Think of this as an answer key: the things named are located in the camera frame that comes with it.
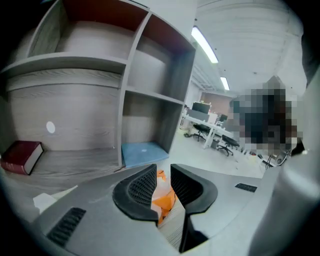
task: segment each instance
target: computer monitor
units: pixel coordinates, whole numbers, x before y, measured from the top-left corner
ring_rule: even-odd
[[[227,115],[222,114],[222,115],[220,116],[219,121],[220,121],[220,122],[224,122],[225,120],[227,120],[227,118],[228,118],[228,116],[227,116]]]
[[[199,111],[199,112],[205,113],[205,114],[208,114],[209,109],[210,109],[210,105],[208,105],[208,104],[202,104],[202,103],[199,103],[199,102],[194,102],[193,105],[192,105],[192,110]]]

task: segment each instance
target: desk leg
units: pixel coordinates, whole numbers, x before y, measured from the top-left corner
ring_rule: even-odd
[[[205,143],[204,143],[204,145],[203,145],[203,149],[204,149],[204,150],[207,148],[208,143],[209,143],[209,140],[210,140],[213,132],[214,132],[214,128],[212,127],[212,128],[210,129],[209,135],[208,135],[208,137],[206,138],[206,141],[205,141]]]

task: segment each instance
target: pixelated area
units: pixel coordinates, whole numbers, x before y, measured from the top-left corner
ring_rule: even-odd
[[[273,76],[262,88],[247,90],[230,102],[227,126],[246,150],[264,155],[290,151],[303,136],[292,117],[296,107]]]

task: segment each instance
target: ceiling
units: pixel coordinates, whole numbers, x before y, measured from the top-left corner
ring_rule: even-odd
[[[211,63],[198,47],[191,79],[196,86],[234,96],[278,75],[288,90],[304,93],[303,26],[281,0],[198,0],[196,18],[219,61]]]

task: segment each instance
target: office desk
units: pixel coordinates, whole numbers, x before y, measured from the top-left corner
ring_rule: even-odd
[[[185,119],[187,119],[187,120],[189,120],[189,121],[191,121],[191,122],[194,122],[194,123],[196,123],[196,124],[205,125],[205,126],[207,126],[207,127],[210,127],[210,132],[209,132],[209,134],[208,134],[207,139],[205,140],[205,143],[204,143],[204,145],[203,145],[203,149],[206,149],[206,148],[207,148],[211,136],[213,137],[216,132],[219,132],[219,133],[221,133],[221,134],[223,134],[223,135],[225,135],[225,136],[227,136],[227,137],[229,137],[229,138],[232,138],[232,139],[234,138],[234,134],[233,134],[232,132],[227,131],[227,130],[224,130],[224,129],[222,129],[221,127],[216,126],[216,125],[213,124],[213,123],[201,121],[201,120],[199,120],[199,119],[193,118],[193,117],[188,116],[188,115],[186,115],[186,114],[182,114],[182,117],[185,118]]]

